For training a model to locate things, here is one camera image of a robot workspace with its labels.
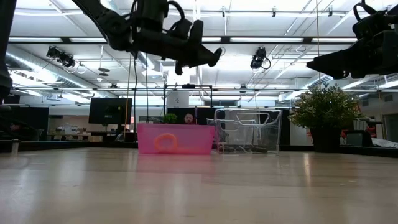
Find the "wooden table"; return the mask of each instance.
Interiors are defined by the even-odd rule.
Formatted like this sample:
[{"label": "wooden table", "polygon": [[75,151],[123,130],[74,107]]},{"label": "wooden table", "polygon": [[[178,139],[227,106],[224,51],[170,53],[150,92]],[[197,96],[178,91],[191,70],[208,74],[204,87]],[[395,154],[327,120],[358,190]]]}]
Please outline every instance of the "wooden table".
[{"label": "wooden table", "polygon": [[0,155],[1,223],[396,223],[398,160],[347,154]]}]

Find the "transparent storage bin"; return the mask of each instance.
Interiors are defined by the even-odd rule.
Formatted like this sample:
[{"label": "transparent storage bin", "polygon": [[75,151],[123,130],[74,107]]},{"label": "transparent storage bin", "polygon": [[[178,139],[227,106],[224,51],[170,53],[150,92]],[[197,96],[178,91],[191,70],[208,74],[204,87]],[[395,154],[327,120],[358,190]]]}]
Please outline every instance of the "transparent storage bin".
[{"label": "transparent storage bin", "polygon": [[218,109],[214,121],[217,150],[225,154],[278,154],[281,110]]}]

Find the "ceiling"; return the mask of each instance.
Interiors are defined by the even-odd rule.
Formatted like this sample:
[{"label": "ceiling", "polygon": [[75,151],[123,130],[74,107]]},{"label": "ceiling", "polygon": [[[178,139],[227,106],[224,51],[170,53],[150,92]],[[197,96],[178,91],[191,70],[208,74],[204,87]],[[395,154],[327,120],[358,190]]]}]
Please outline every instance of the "ceiling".
[{"label": "ceiling", "polygon": [[[120,12],[124,13],[129,11],[133,0],[113,1]],[[198,15],[205,23],[203,31],[205,36],[285,35],[297,37],[317,36],[319,32],[319,36],[322,37],[351,37],[354,36],[351,27],[356,19],[345,15],[351,15],[351,10],[358,0],[279,0],[277,2],[271,0],[177,0],[177,2],[184,8],[187,18],[191,21],[193,9],[195,7],[200,9]],[[318,15],[320,15],[318,26],[316,2],[318,2]],[[390,5],[395,6],[397,3],[397,0],[367,0],[367,4],[378,10]],[[226,18],[222,16],[223,8],[231,13],[227,14]],[[271,17],[273,8],[276,10],[275,17]],[[327,16],[330,9],[333,10],[331,17]],[[165,29],[179,19],[175,15],[175,10],[171,12],[173,12],[172,15],[164,21]],[[46,14],[53,14],[53,16],[43,16]],[[100,37],[101,34],[72,0],[18,0],[11,36]],[[80,70],[75,71],[73,75],[93,86],[108,87],[111,83],[117,83],[118,86],[127,87],[128,80],[130,80],[130,86],[135,84],[134,67],[130,67],[130,55],[126,52],[118,52],[105,45],[101,59],[101,45],[57,45],[56,43],[52,45],[74,55],[74,59],[82,63],[86,71],[79,73],[78,71],[83,70],[83,67],[80,67]],[[61,68],[60,64],[46,57],[50,46],[48,44],[13,44],[13,46]],[[202,78],[200,79],[195,68],[184,70],[183,76],[189,79],[190,83],[199,84],[200,82],[202,85],[213,85],[216,88],[234,88],[242,84],[251,88],[302,88],[318,76],[317,72],[305,67],[306,62],[318,54],[346,49],[349,45],[209,44],[205,47],[212,51],[218,47],[224,47],[225,54],[215,67],[201,66]],[[250,61],[258,47],[266,48],[272,66],[269,70],[254,73],[250,68]],[[147,57],[151,62],[160,61],[160,57],[155,55]],[[163,63],[165,73],[167,70],[174,70],[173,63],[169,60]],[[99,76],[99,67],[110,69],[109,76]],[[139,63],[137,80],[145,86],[146,76],[142,74],[143,72],[146,73],[147,70]],[[152,75],[149,71],[147,78],[151,87],[164,85],[164,79],[159,74]],[[340,86],[356,81],[349,78],[348,81],[340,83]],[[373,79],[369,79],[353,88],[358,89],[362,85],[364,88],[370,88],[369,86],[374,84]],[[280,93],[262,93],[264,96],[275,94]]]}]

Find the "clear plastic bin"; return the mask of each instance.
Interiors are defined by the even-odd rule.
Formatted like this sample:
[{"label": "clear plastic bin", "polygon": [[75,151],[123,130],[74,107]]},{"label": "clear plastic bin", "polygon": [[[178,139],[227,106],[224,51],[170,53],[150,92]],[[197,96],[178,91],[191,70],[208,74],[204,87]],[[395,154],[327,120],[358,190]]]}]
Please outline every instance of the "clear plastic bin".
[{"label": "clear plastic bin", "polygon": [[211,154],[214,126],[138,124],[138,150],[143,154]]},{"label": "clear plastic bin", "polygon": [[225,154],[278,154],[281,110],[218,109],[217,150]]}]

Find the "pink plastic bin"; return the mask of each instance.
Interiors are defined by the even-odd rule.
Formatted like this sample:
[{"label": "pink plastic bin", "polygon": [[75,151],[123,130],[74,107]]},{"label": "pink plastic bin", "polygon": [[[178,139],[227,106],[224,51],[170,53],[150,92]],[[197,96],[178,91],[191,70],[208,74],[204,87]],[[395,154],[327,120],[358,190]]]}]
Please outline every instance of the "pink plastic bin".
[{"label": "pink plastic bin", "polygon": [[214,126],[138,124],[138,150],[143,154],[211,154]]}]

